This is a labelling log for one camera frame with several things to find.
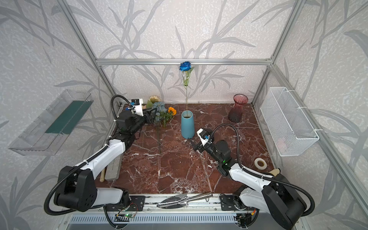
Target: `blue vase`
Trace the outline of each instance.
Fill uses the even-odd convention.
[[[194,117],[193,113],[185,110],[181,113],[181,135],[185,139],[194,137]]]

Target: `leaf pattern wallpaper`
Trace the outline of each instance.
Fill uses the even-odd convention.
[[[266,59],[294,0],[68,0],[98,58]],[[189,102],[251,101],[265,66],[195,66]],[[104,66],[116,92],[184,102],[178,66]]]
[[[42,205],[60,169],[94,153],[110,128],[111,94],[57,10],[54,1],[0,1],[0,229],[51,229],[56,217]],[[65,89],[90,92],[94,102],[57,154],[9,150]]]
[[[276,60],[286,79],[321,124],[348,165],[368,188],[368,1],[319,0],[303,6]],[[368,221],[318,144],[304,154],[281,158],[255,108],[273,161],[291,182],[310,190],[316,209],[311,229],[368,229]]]

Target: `blue rose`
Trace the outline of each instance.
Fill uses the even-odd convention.
[[[188,71],[190,70],[190,68],[192,68],[192,66],[190,65],[190,62],[188,61],[185,61],[180,64],[180,71]]]

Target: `clear plastic tray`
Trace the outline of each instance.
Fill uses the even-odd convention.
[[[90,93],[65,90],[9,149],[21,155],[55,155],[92,102]]]

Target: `trowel handle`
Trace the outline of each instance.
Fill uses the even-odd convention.
[[[190,201],[197,201],[197,200],[207,199],[207,198],[210,198],[212,196],[213,196],[212,192],[203,193],[203,194],[199,194],[197,196],[189,197],[185,201],[180,202],[180,204],[185,204],[185,203],[188,203]]]

